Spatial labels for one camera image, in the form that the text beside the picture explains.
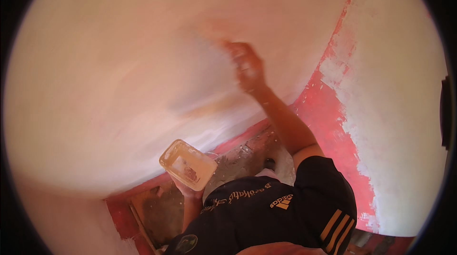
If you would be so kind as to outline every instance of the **person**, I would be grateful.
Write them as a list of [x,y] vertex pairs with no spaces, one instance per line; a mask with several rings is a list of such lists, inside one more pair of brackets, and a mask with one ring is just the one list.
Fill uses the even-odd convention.
[[296,180],[281,183],[267,159],[258,176],[229,181],[211,192],[173,179],[184,195],[183,233],[165,254],[341,255],[357,223],[354,193],[326,158],[308,126],[267,86],[263,62],[247,43],[225,42],[239,86],[263,108],[293,156]]

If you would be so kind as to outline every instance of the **dirty floor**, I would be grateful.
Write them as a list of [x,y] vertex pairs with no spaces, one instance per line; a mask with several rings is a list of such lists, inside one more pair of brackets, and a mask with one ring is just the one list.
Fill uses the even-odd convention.
[[[228,181],[260,172],[266,158],[276,161],[276,174],[283,183],[292,185],[295,181],[292,157],[271,126],[223,155],[207,155],[216,160],[218,168],[205,188],[203,200]],[[172,181],[134,195],[130,202],[155,248],[168,244],[181,233],[184,197]]]

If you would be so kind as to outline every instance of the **paint smear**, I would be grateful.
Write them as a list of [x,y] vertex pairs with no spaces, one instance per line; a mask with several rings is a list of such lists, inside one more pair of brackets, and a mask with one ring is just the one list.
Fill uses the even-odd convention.
[[[351,184],[357,204],[357,228],[377,232],[379,224],[373,203],[375,196],[373,186],[370,184],[370,178],[362,175],[357,169],[360,163],[357,147],[351,135],[343,129],[346,111],[334,90],[350,71],[347,61],[356,48],[356,42],[350,32],[345,31],[344,36],[340,36],[343,20],[351,1],[346,1],[328,46],[305,89],[294,102],[294,108],[305,123],[312,124],[309,128],[324,154],[333,159],[336,168]],[[330,78],[333,81],[330,83],[331,86],[328,85],[328,80],[324,81],[326,76],[320,70],[321,65],[327,61],[335,64],[329,73],[338,75]]]

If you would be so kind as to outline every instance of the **paint tray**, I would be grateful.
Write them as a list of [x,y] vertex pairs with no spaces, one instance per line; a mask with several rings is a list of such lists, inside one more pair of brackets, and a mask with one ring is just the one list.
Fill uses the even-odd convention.
[[213,159],[181,139],[171,143],[160,156],[159,164],[170,175],[196,191],[205,188],[218,167]]

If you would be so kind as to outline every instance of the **white wall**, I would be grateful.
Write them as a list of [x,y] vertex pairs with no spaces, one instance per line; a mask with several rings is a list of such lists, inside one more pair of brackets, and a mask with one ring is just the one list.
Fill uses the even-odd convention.
[[119,236],[104,201],[54,195],[16,183],[32,224],[53,254],[138,255],[133,239]]
[[[337,57],[320,71],[344,105],[343,128],[373,185],[375,229],[416,236],[447,156],[439,122],[447,70],[437,30],[422,0],[352,0],[336,43]],[[349,67],[345,75],[341,61]]]
[[252,42],[292,103],[345,0],[35,0],[5,87],[11,167],[104,198],[162,172],[176,138],[203,151],[264,118],[211,38]]

